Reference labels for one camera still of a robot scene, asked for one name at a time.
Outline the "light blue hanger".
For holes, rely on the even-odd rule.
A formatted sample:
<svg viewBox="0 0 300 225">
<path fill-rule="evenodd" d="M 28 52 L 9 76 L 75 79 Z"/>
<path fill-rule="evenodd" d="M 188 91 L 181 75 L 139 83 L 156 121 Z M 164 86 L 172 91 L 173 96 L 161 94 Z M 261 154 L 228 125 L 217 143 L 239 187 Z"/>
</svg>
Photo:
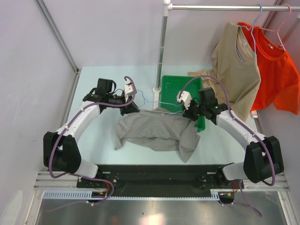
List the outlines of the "light blue hanger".
<svg viewBox="0 0 300 225">
<path fill-rule="evenodd" d="M 146 104 L 155 104 L 155 103 L 158 103 L 159 105 L 171 105 L 171 106 L 175 106 L 176 108 L 179 108 L 181 105 L 179 104 L 172 104 L 172 103 L 167 103 L 167 102 L 161 102 L 161 101 L 149 101 L 144 93 L 141 91 L 141 90 L 137 90 L 136 91 L 136 94 L 135 94 L 135 97 L 141 95 L 142 97 L 142 100 L 143 100 L 143 104 L 138 106 L 139 108 L 139 113 L 140 114 L 152 114 L 152 115 L 160 115 L 160 116 L 167 116 L 167 117 L 171 117 L 171 116 L 180 116 L 182 117 L 183 116 L 183 110 L 179 110 L 179 111 L 176 111 L 176 112 L 171 112 L 171 111 L 168 111 L 164 108 L 155 108 L 155 109 L 152 109 L 152 110 L 145 110 L 143 109 L 143 106 L 146 105 Z"/>
</svg>

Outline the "grey t shirt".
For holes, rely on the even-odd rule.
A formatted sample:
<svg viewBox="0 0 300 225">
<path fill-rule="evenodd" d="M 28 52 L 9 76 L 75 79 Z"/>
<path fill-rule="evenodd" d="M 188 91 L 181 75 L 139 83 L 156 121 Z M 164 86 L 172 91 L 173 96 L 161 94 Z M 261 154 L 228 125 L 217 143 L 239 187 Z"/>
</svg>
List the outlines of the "grey t shirt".
<svg viewBox="0 0 300 225">
<path fill-rule="evenodd" d="M 125 116 L 117 123 L 115 136 L 116 150 L 129 142 L 158 152 L 177 151 L 185 163 L 201 138 L 194 121 L 163 108 Z"/>
</svg>

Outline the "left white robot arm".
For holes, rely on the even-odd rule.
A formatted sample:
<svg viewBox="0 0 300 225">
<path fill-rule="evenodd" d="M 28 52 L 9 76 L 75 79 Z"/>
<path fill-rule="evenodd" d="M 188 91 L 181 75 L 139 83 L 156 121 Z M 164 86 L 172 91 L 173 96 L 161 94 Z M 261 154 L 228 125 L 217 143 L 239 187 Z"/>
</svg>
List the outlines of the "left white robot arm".
<svg viewBox="0 0 300 225">
<path fill-rule="evenodd" d="M 116 82 L 100 78 L 97 86 L 92 88 L 82 99 L 82 104 L 75 116 L 55 132 L 47 132 L 43 137 L 43 162 L 53 178 L 54 170 L 63 174 L 84 177 L 97 188 L 104 178 L 98 172 L 96 164 L 82 159 L 78 141 L 90 123 L 106 108 L 117 108 L 121 115 L 139 112 L 134 103 L 137 94 L 134 81 L 125 76 L 125 85 L 121 95 L 117 95 Z"/>
</svg>

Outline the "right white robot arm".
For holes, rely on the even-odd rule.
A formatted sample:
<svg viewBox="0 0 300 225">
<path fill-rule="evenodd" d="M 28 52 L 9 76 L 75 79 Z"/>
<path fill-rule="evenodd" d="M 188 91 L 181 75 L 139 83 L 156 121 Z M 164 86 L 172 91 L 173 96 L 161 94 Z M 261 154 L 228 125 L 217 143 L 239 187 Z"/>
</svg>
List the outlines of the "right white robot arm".
<svg viewBox="0 0 300 225">
<path fill-rule="evenodd" d="M 199 90 L 199 103 L 187 91 L 180 91 L 177 102 L 182 104 L 183 117 L 193 121 L 204 116 L 231 135 L 245 150 L 241 163 L 222 166 L 216 182 L 221 188 L 227 188 L 233 180 L 248 179 L 252 183 L 265 182 L 267 178 L 274 185 L 275 176 L 284 171 L 279 140 L 267 137 L 249 128 L 226 104 L 219 104 L 212 88 Z"/>
</svg>

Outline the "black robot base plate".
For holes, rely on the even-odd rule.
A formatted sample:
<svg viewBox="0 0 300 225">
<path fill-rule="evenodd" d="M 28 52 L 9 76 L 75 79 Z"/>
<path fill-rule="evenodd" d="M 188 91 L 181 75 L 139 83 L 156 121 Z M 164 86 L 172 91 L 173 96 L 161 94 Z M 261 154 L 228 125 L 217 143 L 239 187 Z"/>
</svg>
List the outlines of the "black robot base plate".
<svg viewBox="0 0 300 225">
<path fill-rule="evenodd" d="M 233 195 L 241 180 L 220 177 L 223 165 L 100 165 L 94 179 L 77 178 L 77 188 L 92 189 L 92 197 L 201 198 L 212 190 Z"/>
</svg>

